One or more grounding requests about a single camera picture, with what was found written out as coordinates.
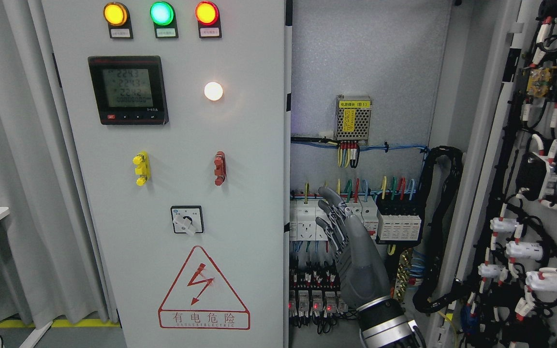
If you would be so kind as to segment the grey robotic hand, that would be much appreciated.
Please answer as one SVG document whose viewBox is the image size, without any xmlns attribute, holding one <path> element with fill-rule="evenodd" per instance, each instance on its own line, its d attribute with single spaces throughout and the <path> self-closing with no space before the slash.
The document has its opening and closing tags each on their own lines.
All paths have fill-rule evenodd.
<svg viewBox="0 0 557 348">
<path fill-rule="evenodd" d="M 338 216 L 337 224 L 346 237 L 337 260 L 342 299 L 351 309 L 360 310 L 389 297 L 391 285 L 384 262 L 360 218 L 333 189 L 319 187 L 318 193 Z"/>
</svg>

